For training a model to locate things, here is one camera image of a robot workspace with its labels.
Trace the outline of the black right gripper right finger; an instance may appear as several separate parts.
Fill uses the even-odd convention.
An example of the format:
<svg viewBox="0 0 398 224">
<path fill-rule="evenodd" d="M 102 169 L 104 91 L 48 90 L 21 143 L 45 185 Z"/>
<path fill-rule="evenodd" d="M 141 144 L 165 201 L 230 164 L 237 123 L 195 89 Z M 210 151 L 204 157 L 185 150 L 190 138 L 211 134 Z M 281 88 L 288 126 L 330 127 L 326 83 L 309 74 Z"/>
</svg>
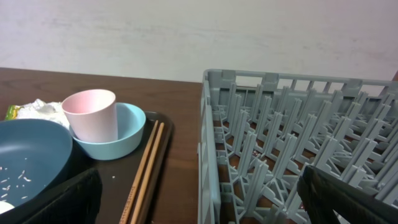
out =
<svg viewBox="0 0 398 224">
<path fill-rule="evenodd" d="M 338 215 L 355 224 L 397 224 L 396 208 L 311 165 L 299 177 L 297 193 L 312 224 L 338 224 Z"/>
</svg>

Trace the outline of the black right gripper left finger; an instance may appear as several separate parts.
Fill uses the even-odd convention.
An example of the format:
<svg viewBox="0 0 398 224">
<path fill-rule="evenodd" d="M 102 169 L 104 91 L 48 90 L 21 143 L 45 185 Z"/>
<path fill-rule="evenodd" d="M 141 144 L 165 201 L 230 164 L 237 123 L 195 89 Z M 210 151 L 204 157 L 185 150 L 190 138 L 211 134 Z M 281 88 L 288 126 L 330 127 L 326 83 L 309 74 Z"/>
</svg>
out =
<svg viewBox="0 0 398 224">
<path fill-rule="evenodd" d="M 28 202 L 1 214 L 8 223 L 94 223 L 103 184 L 97 169 L 88 169 Z"/>
</svg>

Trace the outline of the wooden chopstick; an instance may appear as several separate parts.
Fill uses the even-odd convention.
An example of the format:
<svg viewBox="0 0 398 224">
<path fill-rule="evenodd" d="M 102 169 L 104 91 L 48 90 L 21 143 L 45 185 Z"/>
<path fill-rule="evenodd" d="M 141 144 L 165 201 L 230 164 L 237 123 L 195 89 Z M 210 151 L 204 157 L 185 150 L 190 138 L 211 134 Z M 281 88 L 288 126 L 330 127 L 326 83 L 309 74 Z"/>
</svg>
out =
<svg viewBox="0 0 398 224">
<path fill-rule="evenodd" d="M 156 157 L 156 154 L 157 154 L 157 151 L 159 148 L 160 139 L 162 137 L 163 130 L 164 130 L 164 123 L 160 123 L 159 128 L 155 135 L 154 143 L 152 144 L 152 148 L 150 149 L 150 156 L 149 156 L 149 159 L 147 160 L 147 164 L 144 169 L 144 176 L 143 176 L 142 180 L 139 182 L 139 191 L 138 191 L 138 193 L 136 193 L 136 203 L 135 203 L 134 208 L 132 209 L 132 217 L 131 217 L 130 224 L 137 223 L 137 219 L 139 216 L 139 212 L 141 211 L 141 208 L 142 208 L 144 196 L 147 191 L 147 186 L 148 186 L 149 179 L 150 179 L 150 176 L 152 173 L 152 168 L 154 166 L 154 161 L 155 161 L 155 157 Z"/>
<path fill-rule="evenodd" d="M 119 224 L 126 224 L 127 221 L 128 221 L 129 214 L 131 212 L 132 205 L 133 205 L 133 202 L 134 202 L 134 199 L 135 199 L 135 196 L 136 196 L 137 188 L 139 186 L 139 182 L 141 180 L 142 173 L 143 173 L 145 164 L 147 162 L 147 158 L 148 158 L 148 155 L 149 155 L 149 152 L 150 152 L 150 148 L 151 148 L 151 145 L 153 143 L 153 140 L 154 140 L 154 137 L 155 137 L 155 134 L 156 134 L 156 131 L 157 131 L 158 123 L 159 123 L 158 121 L 155 122 L 154 127 L 152 129 L 152 132 L 150 134 L 149 140 L 147 142 L 147 145 L 146 145 L 146 147 L 144 149 L 144 153 L 142 155 L 142 158 L 141 158 L 141 161 L 140 161 L 136 176 L 134 178 L 134 182 L 133 182 L 132 187 L 131 187 L 131 189 L 129 191 L 129 195 L 127 197 L 127 201 L 126 201 L 126 204 L 124 206 L 124 209 L 123 209 Z"/>
</svg>

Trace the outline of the pink plastic cup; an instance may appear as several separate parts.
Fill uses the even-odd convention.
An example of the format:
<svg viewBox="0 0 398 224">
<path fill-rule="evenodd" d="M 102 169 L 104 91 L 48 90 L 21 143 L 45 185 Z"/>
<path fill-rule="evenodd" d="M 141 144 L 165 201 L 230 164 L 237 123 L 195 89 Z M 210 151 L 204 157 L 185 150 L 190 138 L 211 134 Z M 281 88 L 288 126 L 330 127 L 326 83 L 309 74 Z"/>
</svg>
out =
<svg viewBox="0 0 398 224">
<path fill-rule="evenodd" d="M 116 95 L 112 91 L 75 93 L 62 102 L 62 110 L 79 140 L 102 143 L 118 139 Z"/>
</svg>

